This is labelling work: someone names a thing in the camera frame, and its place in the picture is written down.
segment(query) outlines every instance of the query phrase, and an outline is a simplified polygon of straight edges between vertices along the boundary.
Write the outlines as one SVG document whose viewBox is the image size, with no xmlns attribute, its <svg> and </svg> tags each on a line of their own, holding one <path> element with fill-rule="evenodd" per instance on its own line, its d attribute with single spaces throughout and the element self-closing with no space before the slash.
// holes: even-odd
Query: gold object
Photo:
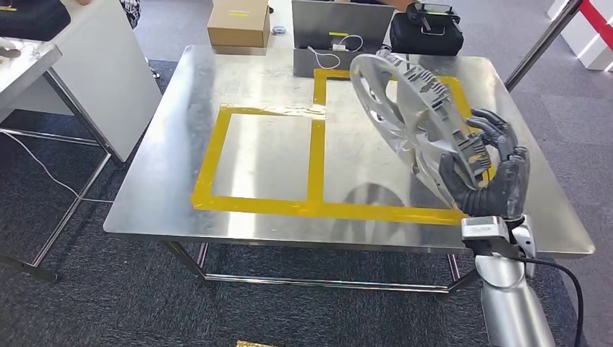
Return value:
<svg viewBox="0 0 613 347">
<path fill-rule="evenodd" d="M 246 342 L 246 341 L 237 341 L 236 347 L 275 347 L 275 346 L 261 345 L 259 343 Z"/>
</svg>

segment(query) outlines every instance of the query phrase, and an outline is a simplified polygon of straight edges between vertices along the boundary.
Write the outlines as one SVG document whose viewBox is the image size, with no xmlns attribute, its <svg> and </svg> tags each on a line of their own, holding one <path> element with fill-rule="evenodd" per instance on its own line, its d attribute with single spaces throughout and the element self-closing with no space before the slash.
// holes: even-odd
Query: red and white stripe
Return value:
<svg viewBox="0 0 613 347">
<path fill-rule="evenodd" d="M 556 0 L 549 9 L 555 19 L 568 0 Z M 583 0 L 579 13 L 562 31 L 562 37 L 583 65 L 613 72 L 613 0 Z"/>
</svg>

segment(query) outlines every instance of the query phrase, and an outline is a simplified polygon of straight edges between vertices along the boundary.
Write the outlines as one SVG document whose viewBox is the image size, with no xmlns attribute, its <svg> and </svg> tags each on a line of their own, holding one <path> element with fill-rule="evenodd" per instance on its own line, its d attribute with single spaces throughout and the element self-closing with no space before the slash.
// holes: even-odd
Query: table surface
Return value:
<svg viewBox="0 0 613 347">
<path fill-rule="evenodd" d="M 526 212 L 540 253 L 582 257 L 593 242 L 492 64 L 480 57 L 411 56 L 457 77 L 468 102 L 507 119 L 531 151 Z M 293 76 L 292 50 L 215 55 L 189 46 L 176 68 L 104 223 L 105 231 L 149 240 L 470 253 L 459 226 L 303 218 L 192 208 L 190 196 L 222 104 L 310 108 L 314 80 Z M 372 126 L 345 80 L 327 81 L 323 199 L 443 208 Z M 305 200 L 311 119 L 234 114 L 212 195 Z"/>
<path fill-rule="evenodd" d="M 0 56 L 0 109 L 8 106 L 61 58 L 60 50 L 52 43 L 10 41 L 20 54 L 10 59 Z"/>
</svg>

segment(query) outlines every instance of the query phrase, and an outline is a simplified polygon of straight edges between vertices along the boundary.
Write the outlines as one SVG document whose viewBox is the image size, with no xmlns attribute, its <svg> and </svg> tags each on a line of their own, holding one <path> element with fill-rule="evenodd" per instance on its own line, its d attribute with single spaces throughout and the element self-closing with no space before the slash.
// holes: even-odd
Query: yellow label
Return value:
<svg viewBox="0 0 613 347">
<path fill-rule="evenodd" d="M 247 17 L 249 16 L 248 12 L 239 12 L 239 11 L 230 11 L 228 13 L 228 16 L 230 17 Z"/>
</svg>

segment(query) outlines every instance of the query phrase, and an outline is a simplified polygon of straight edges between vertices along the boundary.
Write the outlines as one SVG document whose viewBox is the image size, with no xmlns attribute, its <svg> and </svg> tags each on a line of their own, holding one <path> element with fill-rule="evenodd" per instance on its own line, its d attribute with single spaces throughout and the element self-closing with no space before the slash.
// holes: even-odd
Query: silver robot arm segment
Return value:
<svg viewBox="0 0 613 347">
<path fill-rule="evenodd" d="M 509 234 L 500 217 L 464 218 L 462 222 L 462 239 L 476 254 L 483 316 L 489 342 L 495 347 L 555 346 L 541 302 L 526 282 L 534 274 L 533 264 L 509 258 L 522 251 L 526 257 L 535 255 L 529 223 L 526 217 Z M 528 250 L 521 249 L 520 243 Z"/>
</svg>

